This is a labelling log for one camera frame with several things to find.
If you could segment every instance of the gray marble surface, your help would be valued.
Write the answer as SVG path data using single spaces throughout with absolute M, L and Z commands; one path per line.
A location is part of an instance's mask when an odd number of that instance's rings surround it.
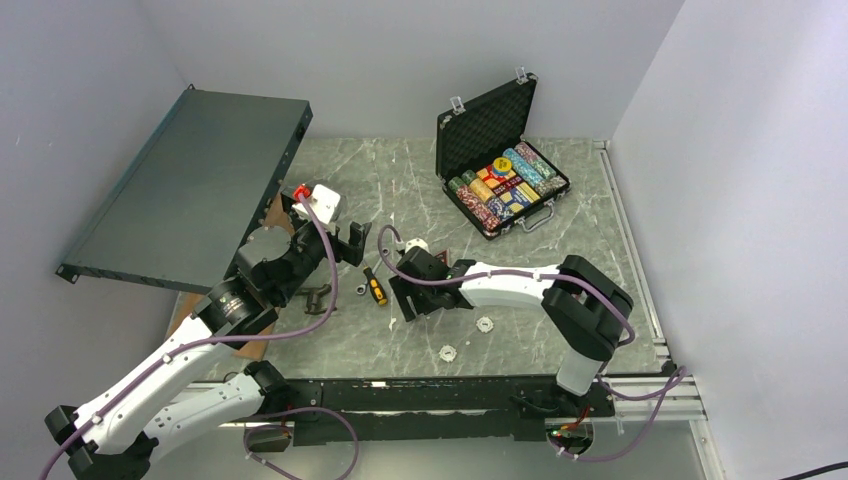
M 347 197 L 340 224 L 374 223 L 366 259 L 377 262 L 376 232 L 392 222 L 404 239 L 424 238 L 430 250 L 450 251 L 451 262 L 473 258 L 500 266 L 543 266 L 579 254 L 619 283 L 636 301 L 630 321 L 637 340 L 616 351 L 611 373 L 659 370 L 644 299 L 638 296 L 624 239 L 600 156 L 589 139 L 530 139 L 571 178 L 570 193 L 556 204 L 556 215 L 530 234 L 514 229 L 486 241 L 441 191 L 435 175 L 435 139 L 306 139 L 286 182 L 321 181 Z M 378 277 L 386 288 L 388 270 Z M 421 377 L 555 373 L 565 340 L 542 313 L 511 308 L 441 311 L 405 322 L 392 297 L 378 307 L 370 295 L 358 296 L 363 275 L 340 264 L 338 310 L 319 330 L 273 342 L 265 359 L 288 378 Z M 305 286 L 328 282 L 326 262 Z M 295 330 L 317 317 L 303 314 L 297 298 L 281 312 L 275 332 Z M 494 330 L 479 332 L 475 320 L 489 316 Z M 439 349 L 452 345 L 452 363 Z M 248 362 L 231 358 L 205 377 L 219 380 Z

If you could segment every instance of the poker chip case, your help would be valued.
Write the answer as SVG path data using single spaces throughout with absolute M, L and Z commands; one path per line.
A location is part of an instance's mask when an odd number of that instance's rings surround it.
M 437 117 L 436 130 L 436 175 L 442 182 L 442 190 L 472 225 L 486 238 L 492 240 L 520 225 L 525 232 L 532 232 L 554 215 L 554 202 L 562 198 L 571 188 L 571 181 L 556 168 L 530 142 L 523 138 L 538 77 L 516 69 L 517 79 L 501 85 L 463 104 L 459 97 L 451 98 L 453 108 Z M 559 186 L 539 198 L 511 218 L 502 220 L 496 227 L 487 229 L 483 222 L 466 206 L 448 183 L 463 172 L 477 172 L 492 165 L 503 156 L 505 150 L 520 142 L 529 146 L 563 181 Z M 547 210 L 544 217 L 533 221 L 529 217 Z

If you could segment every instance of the yellow and black screwdriver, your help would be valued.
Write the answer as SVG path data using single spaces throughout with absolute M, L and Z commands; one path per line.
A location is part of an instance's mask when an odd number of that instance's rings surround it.
M 368 266 L 368 263 L 364 259 L 362 260 L 362 263 L 365 264 L 365 268 L 362 269 L 362 273 L 365 274 L 368 290 L 371 291 L 371 296 L 374 297 L 374 301 L 380 306 L 389 303 L 389 299 L 386 298 L 386 291 L 383 290 L 383 286 L 380 285 L 380 281 L 377 280 L 377 276 L 374 275 L 374 271 L 371 270 L 371 267 Z

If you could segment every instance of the red cap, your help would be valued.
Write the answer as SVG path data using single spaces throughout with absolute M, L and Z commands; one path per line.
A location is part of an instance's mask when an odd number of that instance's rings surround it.
M 301 184 L 299 187 L 294 189 L 294 199 L 300 201 L 298 197 L 301 195 L 303 195 L 304 198 L 309 198 L 309 196 L 312 195 L 312 192 L 309 191 L 309 187 Z

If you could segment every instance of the metal latch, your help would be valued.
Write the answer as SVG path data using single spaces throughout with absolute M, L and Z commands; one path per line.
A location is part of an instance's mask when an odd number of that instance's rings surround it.
M 457 115 L 465 112 L 465 105 L 462 104 L 462 99 L 459 96 L 451 97 L 451 106 L 453 107 L 453 113 Z
M 518 84 L 523 85 L 527 83 L 527 72 L 524 71 L 524 66 L 515 67 L 515 76 L 518 77 Z

